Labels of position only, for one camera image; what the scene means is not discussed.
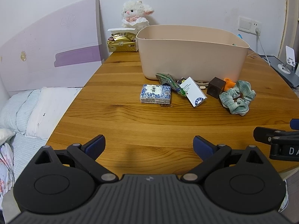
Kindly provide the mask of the orange small toy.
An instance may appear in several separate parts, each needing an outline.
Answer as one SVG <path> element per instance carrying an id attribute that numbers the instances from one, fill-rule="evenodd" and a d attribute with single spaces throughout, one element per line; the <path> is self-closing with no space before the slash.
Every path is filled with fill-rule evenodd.
<path id="1" fill-rule="evenodd" d="M 224 81 L 226 82 L 224 86 L 224 91 L 228 91 L 236 85 L 236 83 L 229 78 L 224 78 Z"/>

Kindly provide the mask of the dark brown cube box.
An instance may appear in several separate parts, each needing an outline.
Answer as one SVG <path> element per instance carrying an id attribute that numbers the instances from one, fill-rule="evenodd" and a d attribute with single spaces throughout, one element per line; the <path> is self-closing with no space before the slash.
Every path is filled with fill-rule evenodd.
<path id="1" fill-rule="evenodd" d="M 219 95 L 224 91 L 226 82 L 220 78 L 213 78 L 207 88 L 207 94 L 213 98 L 219 99 Z"/>

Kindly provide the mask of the white card box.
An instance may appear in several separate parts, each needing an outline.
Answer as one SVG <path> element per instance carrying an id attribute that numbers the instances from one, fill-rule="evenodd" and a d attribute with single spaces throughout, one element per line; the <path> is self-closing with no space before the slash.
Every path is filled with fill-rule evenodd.
<path id="1" fill-rule="evenodd" d="M 196 84 L 191 77 L 188 77 L 179 86 L 184 90 L 186 97 L 194 108 L 198 107 L 207 99 L 198 84 Z"/>

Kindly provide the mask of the beige hair clip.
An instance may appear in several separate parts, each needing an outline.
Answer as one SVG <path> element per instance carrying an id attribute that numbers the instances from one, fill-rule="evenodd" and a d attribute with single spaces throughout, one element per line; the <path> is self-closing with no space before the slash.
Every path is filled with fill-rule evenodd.
<path id="1" fill-rule="evenodd" d="M 198 87 L 201 89 L 201 90 L 205 90 L 209 83 L 201 83 L 201 82 L 196 82 L 196 84 L 198 85 Z"/>

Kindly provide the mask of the green foil snack packet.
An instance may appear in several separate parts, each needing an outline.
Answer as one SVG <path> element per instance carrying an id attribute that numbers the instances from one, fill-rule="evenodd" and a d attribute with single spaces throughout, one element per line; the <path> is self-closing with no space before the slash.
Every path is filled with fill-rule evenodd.
<path id="1" fill-rule="evenodd" d="M 170 74 L 157 73 L 156 78 L 161 85 L 170 86 L 170 88 L 178 94 L 184 97 L 187 96 L 184 89 L 180 87 L 179 83 Z"/>

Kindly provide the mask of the floral bedsheet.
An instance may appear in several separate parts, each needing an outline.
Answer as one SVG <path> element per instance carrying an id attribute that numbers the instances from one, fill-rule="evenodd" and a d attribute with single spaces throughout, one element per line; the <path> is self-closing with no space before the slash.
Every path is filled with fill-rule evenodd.
<path id="1" fill-rule="evenodd" d="M 47 142 L 12 130 L 1 129 L 1 201 L 14 186 L 32 157 Z"/>

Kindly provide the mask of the green checked scrunchie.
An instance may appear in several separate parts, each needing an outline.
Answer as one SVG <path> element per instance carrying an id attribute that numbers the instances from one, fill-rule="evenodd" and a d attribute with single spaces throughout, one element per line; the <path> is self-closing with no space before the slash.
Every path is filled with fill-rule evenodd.
<path id="1" fill-rule="evenodd" d="M 256 92 L 251 88 L 251 84 L 244 80 L 238 80 L 232 88 L 219 95 L 223 107 L 228 109 L 230 114 L 240 116 L 247 114 L 249 104 L 255 97 Z"/>

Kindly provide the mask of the white phone stand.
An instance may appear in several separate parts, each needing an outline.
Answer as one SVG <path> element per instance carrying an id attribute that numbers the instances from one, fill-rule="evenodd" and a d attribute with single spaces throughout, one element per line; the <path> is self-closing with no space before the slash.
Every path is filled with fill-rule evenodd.
<path id="1" fill-rule="evenodd" d="M 289 46 L 285 46 L 286 50 L 286 62 L 282 64 L 278 64 L 278 68 L 285 74 L 291 74 L 291 70 L 287 66 L 295 67 L 295 51 L 293 48 Z"/>

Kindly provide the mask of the beige plastic storage bin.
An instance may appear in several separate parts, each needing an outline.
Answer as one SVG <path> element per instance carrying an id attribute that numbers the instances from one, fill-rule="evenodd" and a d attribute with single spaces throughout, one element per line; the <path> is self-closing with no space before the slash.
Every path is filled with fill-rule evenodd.
<path id="1" fill-rule="evenodd" d="M 201 26 L 150 25 L 136 39 L 142 72 L 152 80 L 164 73 L 201 82 L 237 81 L 250 48 L 229 31 Z"/>

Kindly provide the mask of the blue white patterned box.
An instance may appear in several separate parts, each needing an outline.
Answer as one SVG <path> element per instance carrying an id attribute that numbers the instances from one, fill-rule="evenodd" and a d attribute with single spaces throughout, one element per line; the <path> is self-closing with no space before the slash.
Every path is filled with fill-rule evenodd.
<path id="1" fill-rule="evenodd" d="M 168 85 L 144 84 L 140 93 L 140 102 L 151 104 L 170 104 L 171 88 Z"/>

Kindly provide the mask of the lilac bed headboard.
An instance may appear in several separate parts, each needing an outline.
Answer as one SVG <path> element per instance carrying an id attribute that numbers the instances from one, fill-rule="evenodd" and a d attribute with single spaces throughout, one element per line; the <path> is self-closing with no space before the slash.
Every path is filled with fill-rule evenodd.
<path id="1" fill-rule="evenodd" d="M 100 2 L 81 0 L 1 46 L 1 81 L 13 95 L 42 87 L 83 87 L 101 66 Z"/>

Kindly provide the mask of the gold snack bag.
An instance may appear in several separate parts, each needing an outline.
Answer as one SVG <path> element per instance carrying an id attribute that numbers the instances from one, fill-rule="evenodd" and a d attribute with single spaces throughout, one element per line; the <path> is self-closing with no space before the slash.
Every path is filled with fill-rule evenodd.
<path id="1" fill-rule="evenodd" d="M 107 40 L 107 47 L 110 53 L 113 52 L 137 52 L 138 45 L 136 34 L 130 32 L 112 33 Z"/>

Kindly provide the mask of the white tissue box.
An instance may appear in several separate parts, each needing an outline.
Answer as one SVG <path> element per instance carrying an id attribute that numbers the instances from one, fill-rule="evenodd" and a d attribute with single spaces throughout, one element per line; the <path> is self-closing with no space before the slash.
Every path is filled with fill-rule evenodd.
<path id="1" fill-rule="evenodd" d="M 120 34 L 120 35 L 126 35 L 127 33 L 131 34 L 137 34 L 136 28 L 127 28 L 127 27 L 121 27 L 121 28 L 110 28 L 108 29 L 108 32 L 111 33 L 111 35 L 114 34 Z"/>

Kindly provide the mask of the white plush lamb toy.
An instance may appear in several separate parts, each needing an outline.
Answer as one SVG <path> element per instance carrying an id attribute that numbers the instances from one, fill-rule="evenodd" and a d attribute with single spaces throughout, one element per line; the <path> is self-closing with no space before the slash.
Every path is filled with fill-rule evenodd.
<path id="1" fill-rule="evenodd" d="M 149 26 L 147 16 L 153 12 L 154 9 L 142 1 L 126 1 L 122 8 L 122 27 L 139 31 Z"/>

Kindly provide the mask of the white wall switch socket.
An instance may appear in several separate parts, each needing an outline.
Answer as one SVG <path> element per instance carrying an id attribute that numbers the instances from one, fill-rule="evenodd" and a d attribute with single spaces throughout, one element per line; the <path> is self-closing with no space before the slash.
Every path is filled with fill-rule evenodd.
<path id="1" fill-rule="evenodd" d="M 250 34 L 260 35 L 262 23 L 246 17 L 239 17 L 238 30 Z"/>

